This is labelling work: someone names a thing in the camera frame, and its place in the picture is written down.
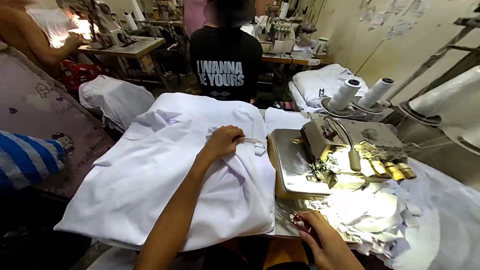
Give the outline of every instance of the blue and white striped cloth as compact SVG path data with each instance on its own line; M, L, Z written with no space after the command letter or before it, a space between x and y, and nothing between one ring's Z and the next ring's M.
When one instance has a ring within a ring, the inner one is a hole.
M0 131L0 193L45 180L63 169L64 156L58 141Z

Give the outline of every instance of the industrial sewing machine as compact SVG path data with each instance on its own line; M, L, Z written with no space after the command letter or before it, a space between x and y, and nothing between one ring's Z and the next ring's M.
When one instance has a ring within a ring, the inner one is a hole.
M60 0L59 6L66 11L87 20L90 24L92 42L90 47L94 49L108 49L110 47L125 47L135 43L129 38L123 29L113 20L110 7L96 0Z
M313 199L365 183L415 178L404 145L383 123L322 116L301 130L275 129L268 154L277 171L276 196Z

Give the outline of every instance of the hello kitty pattern fabric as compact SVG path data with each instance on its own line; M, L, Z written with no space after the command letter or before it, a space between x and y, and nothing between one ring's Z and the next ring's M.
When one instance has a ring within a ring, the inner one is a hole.
M65 152L65 169L37 187L72 197L90 167L113 141L58 81L23 54L0 47L0 130L56 140Z

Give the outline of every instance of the metal sewing table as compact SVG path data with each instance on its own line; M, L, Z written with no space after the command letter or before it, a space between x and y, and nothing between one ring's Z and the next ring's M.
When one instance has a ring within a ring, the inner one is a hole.
M95 55L105 55L113 57L125 57L125 58L140 58L154 49L158 48L160 45L165 43L165 39L162 37L138 37L138 36L129 36L132 40L136 41L133 44L130 44L125 47L112 47L108 49L94 49L89 45L80 46L77 51L85 54L95 54ZM168 92L170 91L170 86L164 75L162 74L162 69L157 61L152 58L154 64L154 71L162 80L162 83L165 85L165 88Z

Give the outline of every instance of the pink fabric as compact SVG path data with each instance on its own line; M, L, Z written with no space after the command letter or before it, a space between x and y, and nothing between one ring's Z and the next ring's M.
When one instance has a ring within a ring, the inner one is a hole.
M40 188L72 197L93 161L113 141L101 123L55 85L60 86L57 81L14 49L8 52L18 57L0 54L0 130L61 142L66 170L40 183Z
M206 5L207 0L184 0L185 32L188 38L204 25L204 7Z

